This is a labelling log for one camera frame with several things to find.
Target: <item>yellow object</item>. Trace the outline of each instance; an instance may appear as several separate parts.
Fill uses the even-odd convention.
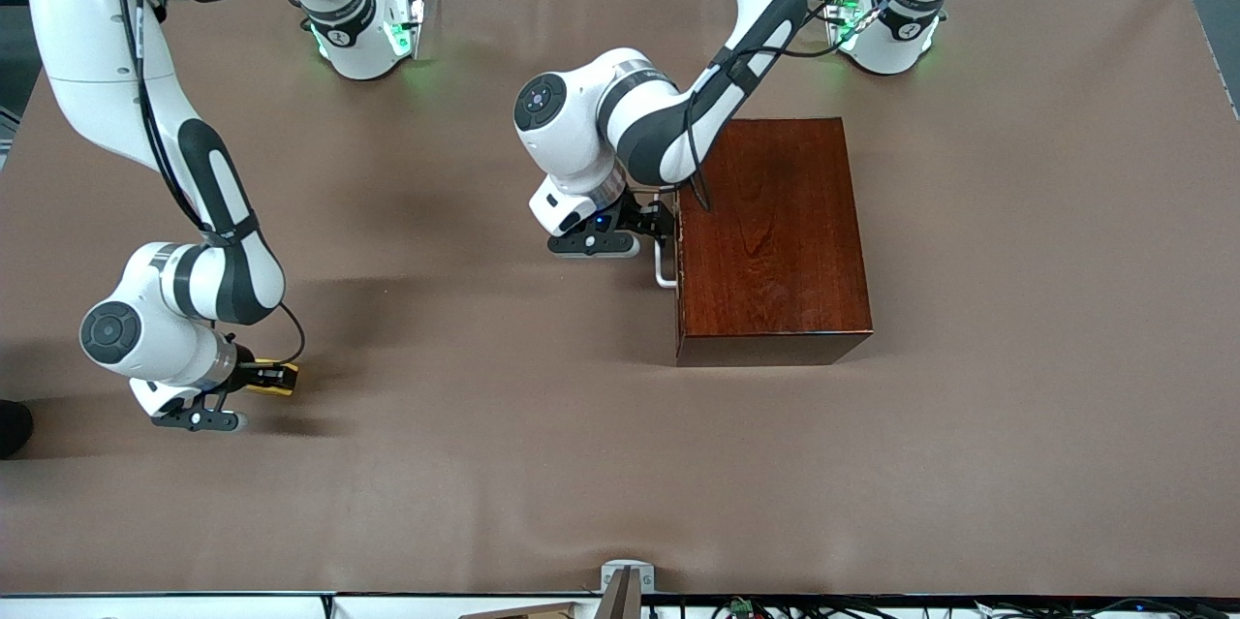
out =
[[[275,365],[277,362],[274,360],[254,360],[254,363],[257,363],[257,365]],[[290,370],[293,372],[300,372],[301,371],[300,367],[298,367],[296,365],[291,365],[291,363],[284,363],[284,365],[281,365],[281,367],[285,368],[285,370]],[[277,387],[277,386],[270,386],[270,385],[265,385],[265,386],[246,385],[246,391],[247,392],[260,393],[260,394],[268,394],[268,396],[293,396],[293,386],[294,385],[296,385],[296,378],[294,378],[293,380],[293,385],[290,385],[288,387]]]

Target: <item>wooden box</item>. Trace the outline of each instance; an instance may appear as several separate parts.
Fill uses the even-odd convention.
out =
[[[732,120],[680,194],[677,365],[828,365],[873,326],[842,122]]]

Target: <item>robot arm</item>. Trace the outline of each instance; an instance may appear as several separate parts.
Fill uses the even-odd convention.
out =
[[[517,133],[548,174],[529,207],[548,233],[575,232],[599,211],[606,215],[593,222],[601,217],[610,225],[609,208],[626,200],[620,165],[651,186],[693,175],[777,58],[748,51],[787,46],[805,20],[806,0],[737,0],[737,9],[732,36],[686,92],[627,48],[573,72],[541,74],[522,89]],[[620,256],[631,253],[625,248]]]
[[[396,42],[415,37],[408,14],[401,14],[410,0],[301,1],[324,33],[347,37],[322,48],[346,77],[381,76],[413,52]],[[69,124],[164,175],[203,236],[200,244],[153,243],[133,253],[112,295],[83,319],[81,342],[95,363],[129,377],[155,424],[233,430],[242,418],[222,411],[228,393],[291,390],[296,368],[255,362],[205,323],[262,321],[280,306],[284,273],[228,148],[177,83],[160,4],[30,0],[43,67]],[[208,394],[218,397],[213,409],[205,404]]]
[[[894,14],[899,1],[874,0],[866,9],[875,9],[882,20],[889,14],[887,6]],[[934,19],[941,6],[941,1],[908,4],[924,10],[918,15]],[[626,223],[630,228],[651,226],[650,217],[660,211],[637,210],[625,171],[650,186],[689,179],[806,17],[806,0],[737,0],[737,9],[732,35],[684,92],[644,55],[627,48],[526,84],[513,120],[526,150],[548,174],[529,207],[552,236],[552,252],[636,253],[635,243],[619,232]],[[872,32],[880,35],[863,31],[856,37]]]

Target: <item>metal bracket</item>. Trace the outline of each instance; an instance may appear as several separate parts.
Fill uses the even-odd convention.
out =
[[[246,414],[234,411],[224,411],[224,398],[228,393],[221,393],[215,408],[207,408],[207,394],[198,394],[188,408],[177,408],[165,416],[151,417],[151,423],[160,428],[179,428],[191,433],[200,430],[216,430],[219,433],[236,433],[246,425]]]
[[[660,202],[660,194],[655,194],[655,200],[652,202]],[[663,275],[663,244],[667,243],[666,239],[655,239],[655,283],[663,288],[665,290],[675,290],[677,285],[676,278],[665,278]]]
[[[608,584],[611,582],[611,576],[622,572],[625,568],[630,568],[637,573],[637,579],[641,581],[640,590],[641,594],[651,594],[658,590],[655,589],[655,564],[646,563],[645,561],[632,561],[632,559],[616,559],[608,561],[603,564],[603,569],[599,576],[601,578],[601,584],[599,586],[600,592],[606,593]]]

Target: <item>table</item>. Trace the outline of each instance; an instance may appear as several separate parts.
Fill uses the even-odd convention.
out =
[[[40,83],[0,176],[0,397],[37,419],[0,588],[546,592],[636,556],[683,592],[1234,594],[1240,124],[1190,0],[951,0],[911,74],[780,62],[742,117],[843,117],[875,335],[678,370],[649,259],[547,254],[508,119],[611,46],[687,84],[733,11],[435,0],[434,60],[350,83],[284,0],[174,5],[310,332],[233,437],[151,427],[74,345],[192,234]]]

